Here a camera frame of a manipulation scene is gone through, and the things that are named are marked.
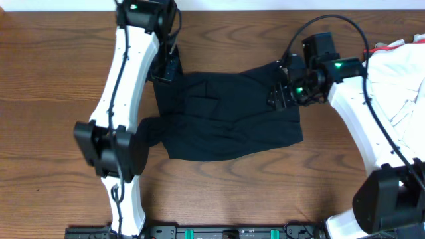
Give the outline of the black t-shirt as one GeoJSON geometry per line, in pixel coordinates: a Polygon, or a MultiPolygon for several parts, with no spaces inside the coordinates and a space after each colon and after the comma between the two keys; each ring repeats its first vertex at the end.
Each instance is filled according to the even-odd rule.
{"type": "Polygon", "coordinates": [[[300,143],[298,108],[279,112],[267,103],[282,78],[277,62],[236,74],[178,68],[172,83],[153,85],[159,116],[143,119],[137,137],[188,161],[224,161],[300,143]]]}

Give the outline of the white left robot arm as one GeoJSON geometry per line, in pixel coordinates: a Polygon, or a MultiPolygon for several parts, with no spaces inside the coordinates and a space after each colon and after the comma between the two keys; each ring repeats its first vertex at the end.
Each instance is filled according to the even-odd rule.
{"type": "Polygon", "coordinates": [[[147,81],[174,79],[181,12],[174,1],[117,1],[116,41],[110,71],[88,122],[76,122],[74,138],[87,164],[108,192],[112,223],[81,230],[78,238],[140,238],[146,220],[140,176],[149,147],[137,136],[139,107],[147,81]]]}

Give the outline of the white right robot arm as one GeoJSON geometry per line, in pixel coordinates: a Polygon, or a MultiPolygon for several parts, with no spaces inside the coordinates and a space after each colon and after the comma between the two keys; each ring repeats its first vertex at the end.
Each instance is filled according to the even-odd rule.
{"type": "Polygon", "coordinates": [[[367,70],[358,58],[338,54],[277,61],[283,76],[268,103],[278,111],[330,103],[358,147],[367,172],[352,208],[325,220],[321,238],[371,238],[386,231],[424,224],[424,162],[408,159],[383,122],[367,90],[367,70]]]}

